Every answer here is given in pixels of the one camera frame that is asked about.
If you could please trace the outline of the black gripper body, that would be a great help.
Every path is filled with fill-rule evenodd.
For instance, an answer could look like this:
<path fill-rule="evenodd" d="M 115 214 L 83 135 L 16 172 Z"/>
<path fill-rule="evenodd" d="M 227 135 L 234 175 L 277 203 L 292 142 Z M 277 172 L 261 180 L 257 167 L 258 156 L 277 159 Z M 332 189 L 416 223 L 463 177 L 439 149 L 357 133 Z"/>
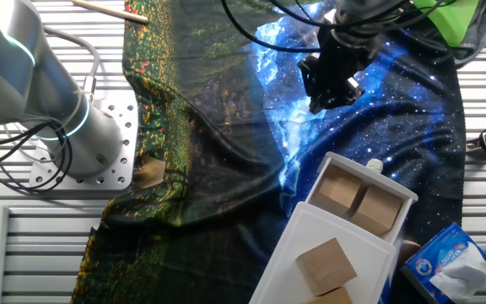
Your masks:
<path fill-rule="evenodd" d="M 377 32 L 319 30 L 317 37 L 321 51 L 316 84 L 320 91 L 336 91 L 369 66 L 383 46 Z"/>

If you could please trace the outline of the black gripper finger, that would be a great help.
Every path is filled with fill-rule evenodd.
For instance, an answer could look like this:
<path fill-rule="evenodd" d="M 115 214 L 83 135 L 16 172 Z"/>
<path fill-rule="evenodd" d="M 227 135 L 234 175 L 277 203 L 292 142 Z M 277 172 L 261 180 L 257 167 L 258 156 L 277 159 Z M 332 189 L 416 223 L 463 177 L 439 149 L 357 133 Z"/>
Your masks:
<path fill-rule="evenodd" d="M 307 55 L 297 63 L 301 71 L 305 93 L 310 97 L 309 111 L 319 113 L 322 110 L 323 89 L 319 82 L 319 56 Z"/>
<path fill-rule="evenodd" d="M 364 89 L 354 78 L 348 78 L 327 94 L 328 106 L 351 106 L 364 94 Z"/>

